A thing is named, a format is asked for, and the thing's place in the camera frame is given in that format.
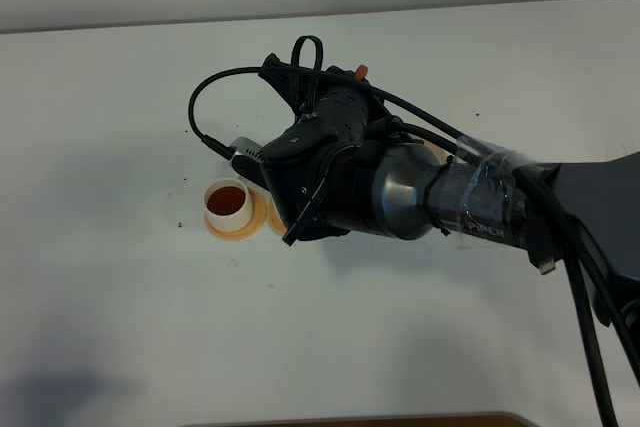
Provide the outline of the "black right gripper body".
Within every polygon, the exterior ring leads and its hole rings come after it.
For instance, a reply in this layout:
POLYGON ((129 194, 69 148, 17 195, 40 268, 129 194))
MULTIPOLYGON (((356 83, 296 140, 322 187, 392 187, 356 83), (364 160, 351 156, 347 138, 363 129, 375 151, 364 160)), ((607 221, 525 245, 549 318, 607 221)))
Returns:
POLYGON ((271 54, 259 77, 281 96, 294 112, 294 124, 268 143, 270 147, 319 147, 330 143, 360 143, 367 127, 390 112, 379 97, 349 84, 320 79, 315 87, 312 118, 303 116, 309 80, 303 76, 297 84, 291 74, 275 73, 286 63, 271 54))

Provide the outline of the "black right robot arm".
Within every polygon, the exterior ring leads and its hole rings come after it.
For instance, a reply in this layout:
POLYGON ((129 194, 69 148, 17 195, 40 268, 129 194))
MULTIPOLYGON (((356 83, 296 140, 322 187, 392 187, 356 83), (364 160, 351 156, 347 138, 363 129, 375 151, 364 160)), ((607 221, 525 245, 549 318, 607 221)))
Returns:
POLYGON ((538 163, 403 122, 363 75, 269 56, 259 70, 295 121, 261 152, 287 242, 351 231, 414 240, 437 229, 580 263, 596 318, 639 336, 639 158, 538 163))

